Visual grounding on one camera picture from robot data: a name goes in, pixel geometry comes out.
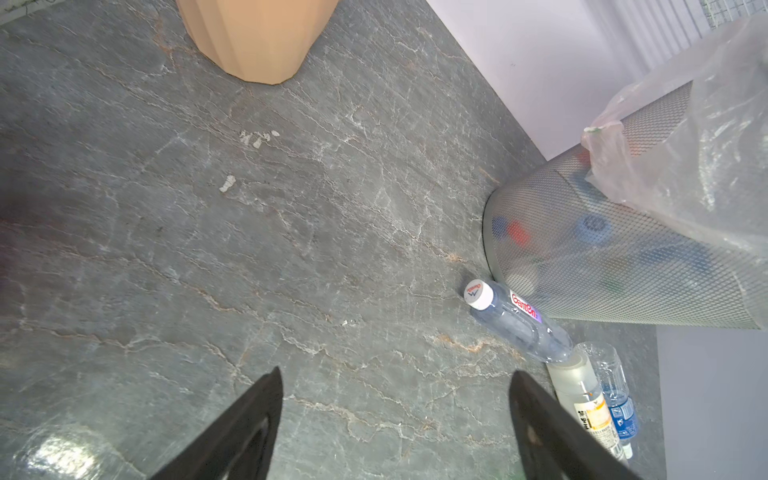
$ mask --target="bottle with yellow label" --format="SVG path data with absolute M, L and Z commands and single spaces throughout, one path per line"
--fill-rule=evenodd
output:
M 547 369 L 560 405 L 617 460 L 626 462 L 611 410 L 587 354 L 575 349 L 567 361 L 548 363 Z

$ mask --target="water bottle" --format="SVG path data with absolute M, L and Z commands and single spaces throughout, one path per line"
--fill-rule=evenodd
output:
M 629 396 L 629 387 L 624 377 L 624 369 L 621 368 L 619 355 L 613 346 L 602 342 L 584 342 L 579 343 L 577 347 L 589 356 L 594 373 L 600 381 L 605 402 L 611 409 L 611 416 L 614 419 L 624 455 L 632 458 L 630 440 L 637 435 L 639 424 L 634 414 L 634 403 Z
M 506 286 L 473 280 L 464 290 L 464 300 L 481 325 L 530 357 L 562 362 L 571 356 L 568 333 Z
M 576 348 L 566 362 L 548 363 L 560 405 L 619 462 L 626 462 L 616 425 L 587 353 Z

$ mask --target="bottle label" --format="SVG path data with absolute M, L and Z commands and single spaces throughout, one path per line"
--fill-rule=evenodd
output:
M 576 415 L 584 427 L 600 445 L 608 450 L 615 458 L 623 459 L 624 450 L 619 443 L 616 426 L 611 419 L 611 411 L 605 404 L 601 393 L 592 402 L 574 403 Z
M 541 314 L 530 303 L 522 299 L 517 293 L 509 290 L 509 296 L 512 298 L 512 303 L 515 304 L 520 310 L 528 314 L 532 319 L 541 323 Z
M 611 416 L 614 418 L 616 432 L 620 439 L 631 439 L 637 435 L 637 423 L 634 416 L 634 402 L 627 399 L 619 406 L 611 407 Z

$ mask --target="plastic bag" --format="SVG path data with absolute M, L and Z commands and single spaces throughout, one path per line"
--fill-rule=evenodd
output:
M 621 118 L 693 81 L 681 123 L 632 157 Z M 585 128 L 588 180 L 687 237 L 768 257 L 768 15 L 741 18 L 621 90 Z

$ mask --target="yellow and white label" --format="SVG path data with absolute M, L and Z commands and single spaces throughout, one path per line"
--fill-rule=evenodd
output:
M 619 435 L 616 433 L 616 426 L 611 418 L 611 410 L 605 404 L 603 394 L 601 393 L 591 402 L 574 403 L 574 408 L 584 430 L 589 432 L 614 457 L 622 459 L 624 452 L 619 444 Z

